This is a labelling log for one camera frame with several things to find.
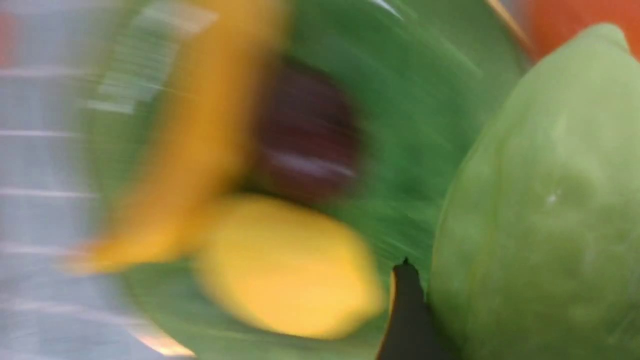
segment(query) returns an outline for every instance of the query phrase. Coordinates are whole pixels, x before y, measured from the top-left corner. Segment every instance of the dark red fruit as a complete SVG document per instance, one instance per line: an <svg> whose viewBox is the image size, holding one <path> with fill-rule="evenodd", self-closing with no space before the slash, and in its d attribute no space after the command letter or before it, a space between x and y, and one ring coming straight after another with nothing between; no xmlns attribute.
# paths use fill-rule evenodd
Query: dark red fruit
<svg viewBox="0 0 640 360"><path fill-rule="evenodd" d="M354 180L359 136L347 97L321 72L288 63L259 123L259 170L272 190L316 204Z"/></svg>

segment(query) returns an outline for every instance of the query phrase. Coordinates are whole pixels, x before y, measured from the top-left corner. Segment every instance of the banana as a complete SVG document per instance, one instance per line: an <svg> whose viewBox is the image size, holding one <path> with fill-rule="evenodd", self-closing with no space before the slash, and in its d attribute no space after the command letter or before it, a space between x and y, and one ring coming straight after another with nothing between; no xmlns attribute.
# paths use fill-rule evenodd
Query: banana
<svg viewBox="0 0 640 360"><path fill-rule="evenodd" d="M173 261L200 242L198 215L246 174L260 89L277 65L288 9L279 0L193 0L215 14L183 45L147 162L104 234L72 271L116 272Z"/></svg>

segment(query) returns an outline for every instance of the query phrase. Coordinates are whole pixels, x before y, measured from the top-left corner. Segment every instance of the green plate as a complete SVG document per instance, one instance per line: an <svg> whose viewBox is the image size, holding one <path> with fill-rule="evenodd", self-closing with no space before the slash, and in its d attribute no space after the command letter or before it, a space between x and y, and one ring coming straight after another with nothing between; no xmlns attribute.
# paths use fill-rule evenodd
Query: green plate
<svg viewBox="0 0 640 360"><path fill-rule="evenodd" d="M154 1L130 4L108 61L102 80L124 86L109 92L103 83L87 109L93 174L107 210L138 167L163 96L148 92L132 108L117 91L141 80L162 85L172 66L148 64L171 58L170 32L131 22ZM365 131L367 177L354 196L322 210L364 236L385 286L405 256L426 285L433 232L455 171L524 73L508 32L482 0L304 0L296 5L289 54L343 86ZM140 311L201 359L370 360L387 320L381 315L340 341L304 340L227 316L200 293L188 259L138 266L122 279Z"/></svg>

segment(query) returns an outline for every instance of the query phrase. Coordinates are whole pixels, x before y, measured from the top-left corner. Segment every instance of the fruit bowl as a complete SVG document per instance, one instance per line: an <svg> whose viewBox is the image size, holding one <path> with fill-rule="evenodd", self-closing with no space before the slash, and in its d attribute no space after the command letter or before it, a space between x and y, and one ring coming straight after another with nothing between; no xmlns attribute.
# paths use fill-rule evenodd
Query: fruit bowl
<svg viewBox="0 0 640 360"><path fill-rule="evenodd" d="M144 44L142 57L168 51L167 34L126 26L152 2L132 2L114 39ZM320 210L365 238L386 289L393 265L405 257L425 286L445 193L483 124L524 73L522 57L477 0L305 0L294 13L285 55L331 75L354 100L363 129L366 176L348 198ZM107 68L119 61L115 51ZM140 165L165 95L158 92L127 111L87 109L92 176L107 212ZM386 315L337 341L266 333L207 300L190 266L190 259L140 265L120 277L138 309L200 359L376 355Z"/></svg>

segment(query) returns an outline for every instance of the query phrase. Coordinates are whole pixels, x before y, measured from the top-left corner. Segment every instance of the white tile wall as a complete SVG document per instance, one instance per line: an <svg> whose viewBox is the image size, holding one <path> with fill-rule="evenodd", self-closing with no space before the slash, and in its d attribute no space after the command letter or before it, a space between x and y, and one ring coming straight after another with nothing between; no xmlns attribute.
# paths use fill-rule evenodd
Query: white tile wall
<svg viewBox="0 0 640 360"><path fill-rule="evenodd" d="M73 111L71 76L91 69L114 0L4 0L15 63L0 69L0 359L164 358L128 331L138 323L109 277L59 271L91 236L95 195Z"/></svg>

